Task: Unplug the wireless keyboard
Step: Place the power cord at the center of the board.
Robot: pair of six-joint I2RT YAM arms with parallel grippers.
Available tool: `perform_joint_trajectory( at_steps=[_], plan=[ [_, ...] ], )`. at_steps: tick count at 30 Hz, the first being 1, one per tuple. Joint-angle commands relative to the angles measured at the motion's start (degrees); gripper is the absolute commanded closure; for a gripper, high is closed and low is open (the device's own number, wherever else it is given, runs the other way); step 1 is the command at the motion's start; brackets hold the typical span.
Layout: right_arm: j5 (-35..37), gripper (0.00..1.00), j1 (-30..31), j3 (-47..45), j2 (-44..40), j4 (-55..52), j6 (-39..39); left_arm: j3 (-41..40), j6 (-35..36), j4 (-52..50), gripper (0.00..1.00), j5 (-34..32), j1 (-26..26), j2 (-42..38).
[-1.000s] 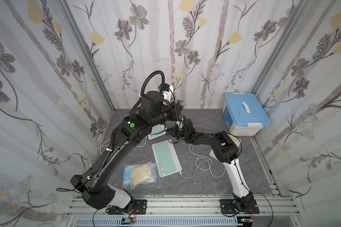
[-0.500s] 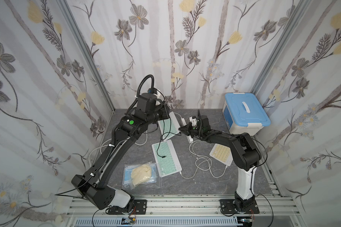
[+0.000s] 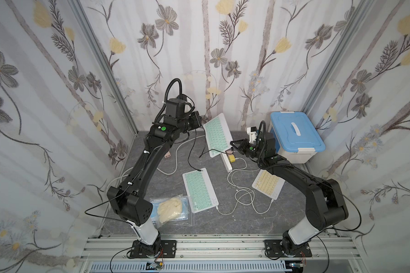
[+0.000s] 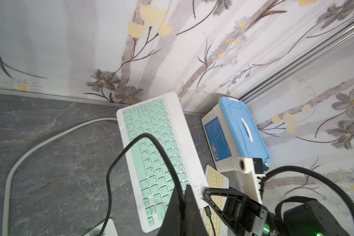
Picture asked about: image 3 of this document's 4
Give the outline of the yellow charger plug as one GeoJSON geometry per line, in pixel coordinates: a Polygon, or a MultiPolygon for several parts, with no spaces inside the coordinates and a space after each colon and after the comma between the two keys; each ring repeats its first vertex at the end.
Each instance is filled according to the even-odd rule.
{"type": "Polygon", "coordinates": [[[234,163],[234,162],[236,161],[234,155],[229,155],[229,156],[228,156],[228,160],[230,161],[230,163],[234,163]]]}

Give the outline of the white power strip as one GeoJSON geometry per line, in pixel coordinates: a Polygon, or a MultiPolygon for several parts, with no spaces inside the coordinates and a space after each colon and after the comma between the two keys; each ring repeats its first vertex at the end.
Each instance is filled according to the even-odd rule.
{"type": "Polygon", "coordinates": [[[229,158],[230,155],[224,152],[224,153],[221,153],[220,156],[223,160],[223,164],[224,164],[226,171],[230,173],[233,170],[231,162],[230,162],[230,158],[229,158]]]}

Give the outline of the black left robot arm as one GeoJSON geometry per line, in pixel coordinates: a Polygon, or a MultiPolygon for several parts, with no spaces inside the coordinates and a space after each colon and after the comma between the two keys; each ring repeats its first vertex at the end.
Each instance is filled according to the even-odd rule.
{"type": "Polygon", "coordinates": [[[158,114],[143,140],[144,149],[137,163],[117,187],[110,187],[107,192],[115,214],[131,225],[138,236],[132,246],[134,258],[153,258],[161,252],[161,235],[151,220],[153,204],[145,200],[145,195],[157,167],[175,141],[201,125],[202,118],[188,99],[179,95],[165,102],[165,111],[158,114]]]}

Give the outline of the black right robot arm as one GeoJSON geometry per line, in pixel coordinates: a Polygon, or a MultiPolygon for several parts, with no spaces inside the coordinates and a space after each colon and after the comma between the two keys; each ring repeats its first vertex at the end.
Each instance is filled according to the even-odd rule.
{"type": "Polygon", "coordinates": [[[275,249],[266,251],[272,258],[294,257],[308,247],[308,242],[326,228],[346,220],[349,212],[341,188],[333,179],[325,180],[298,168],[275,150],[271,133],[249,139],[231,141],[240,154],[257,163],[261,170],[285,180],[304,194],[305,217],[282,234],[275,249]]]}

